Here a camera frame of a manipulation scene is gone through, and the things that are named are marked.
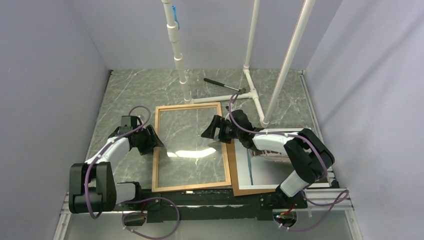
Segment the glossy landscape photo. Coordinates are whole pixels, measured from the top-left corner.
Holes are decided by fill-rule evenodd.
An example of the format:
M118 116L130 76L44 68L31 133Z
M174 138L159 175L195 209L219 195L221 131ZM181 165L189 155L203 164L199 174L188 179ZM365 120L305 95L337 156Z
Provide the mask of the glossy landscape photo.
M275 190L294 170L285 151L253 150L233 140L239 190Z

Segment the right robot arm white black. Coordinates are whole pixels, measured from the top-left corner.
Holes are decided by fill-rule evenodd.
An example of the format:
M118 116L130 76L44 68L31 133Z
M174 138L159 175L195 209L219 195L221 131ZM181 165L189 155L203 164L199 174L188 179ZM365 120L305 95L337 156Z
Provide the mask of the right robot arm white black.
M289 207L300 191L325 178L335 163L334 155L311 129L291 133L254 127L241 109L227 117L214 115L201 137L225 144L236 139L248 150L286 154L293 171L276 187L275 200L282 208Z

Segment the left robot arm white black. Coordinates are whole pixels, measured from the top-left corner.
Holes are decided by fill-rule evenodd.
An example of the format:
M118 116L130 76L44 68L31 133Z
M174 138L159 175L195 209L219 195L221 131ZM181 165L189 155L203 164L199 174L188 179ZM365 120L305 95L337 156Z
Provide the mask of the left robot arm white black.
M137 181L116 183L113 167L131 149L140 155L153 153L163 147L154 127L138 116L124 115L121 124L109 136L105 146L83 163L75 163L69 171L68 207L72 214L89 213L97 218L124 203L137 210L144 203L142 187Z

